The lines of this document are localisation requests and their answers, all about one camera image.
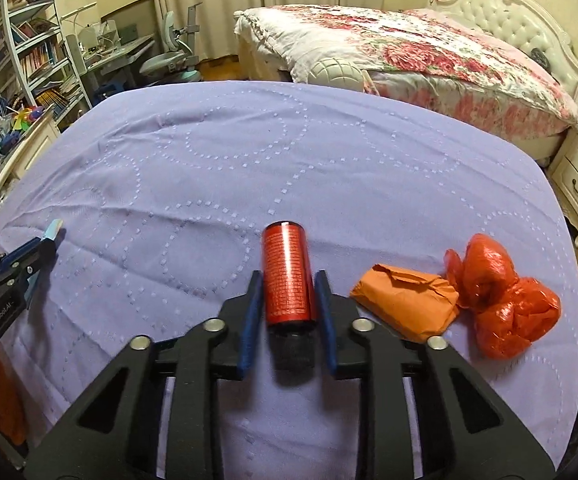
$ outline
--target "red cylindrical bottle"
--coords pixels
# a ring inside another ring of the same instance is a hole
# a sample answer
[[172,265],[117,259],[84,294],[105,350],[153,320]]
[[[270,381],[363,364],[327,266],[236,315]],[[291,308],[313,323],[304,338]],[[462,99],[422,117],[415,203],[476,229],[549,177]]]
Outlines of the red cylindrical bottle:
[[307,237],[295,222],[276,222],[262,233],[265,317],[277,369],[314,364],[315,297]]

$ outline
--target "bookshelf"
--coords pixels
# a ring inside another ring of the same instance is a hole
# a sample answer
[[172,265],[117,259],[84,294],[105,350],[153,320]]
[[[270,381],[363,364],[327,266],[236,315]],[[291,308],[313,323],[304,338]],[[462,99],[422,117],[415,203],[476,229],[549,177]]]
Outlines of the bookshelf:
[[64,130],[92,104],[64,41],[55,0],[0,0],[0,96],[10,103],[53,104]]

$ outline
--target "triangular cutout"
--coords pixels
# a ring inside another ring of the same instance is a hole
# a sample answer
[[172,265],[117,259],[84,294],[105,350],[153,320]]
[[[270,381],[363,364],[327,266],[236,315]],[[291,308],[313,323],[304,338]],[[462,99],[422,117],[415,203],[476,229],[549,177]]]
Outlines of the triangular cutout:
[[120,398],[125,389],[125,383],[129,375],[128,368],[122,368],[109,381],[87,409],[80,415],[78,425],[98,433],[111,433],[116,421],[116,413],[120,404]]
[[498,413],[458,368],[452,368],[449,375],[458,397],[464,425],[469,433],[480,433],[501,424]]

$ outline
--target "black bottle cap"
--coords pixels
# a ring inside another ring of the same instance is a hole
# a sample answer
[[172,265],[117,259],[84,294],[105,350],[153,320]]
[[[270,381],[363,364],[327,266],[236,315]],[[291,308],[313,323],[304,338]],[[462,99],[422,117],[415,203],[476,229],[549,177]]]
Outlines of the black bottle cap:
[[315,366],[315,349],[311,333],[269,334],[269,348],[276,370],[300,372]]

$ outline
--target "lavender fabric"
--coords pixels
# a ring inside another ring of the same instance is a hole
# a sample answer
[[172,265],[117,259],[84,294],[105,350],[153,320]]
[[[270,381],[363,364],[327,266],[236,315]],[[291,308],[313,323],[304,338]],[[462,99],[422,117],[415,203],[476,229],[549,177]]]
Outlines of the lavender fabric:
[[[555,328],[507,362],[462,317],[446,336],[560,462],[578,408],[578,270],[547,180],[516,147],[412,105],[268,82],[125,92],[69,127],[0,208],[0,252],[65,237],[4,348],[42,435],[128,340],[183,335],[242,294],[260,232],[291,219],[313,270],[348,294],[377,262],[443,271],[484,232],[562,299]],[[354,477],[357,384],[317,368],[290,386],[266,340],[251,376],[221,384],[229,479]]]

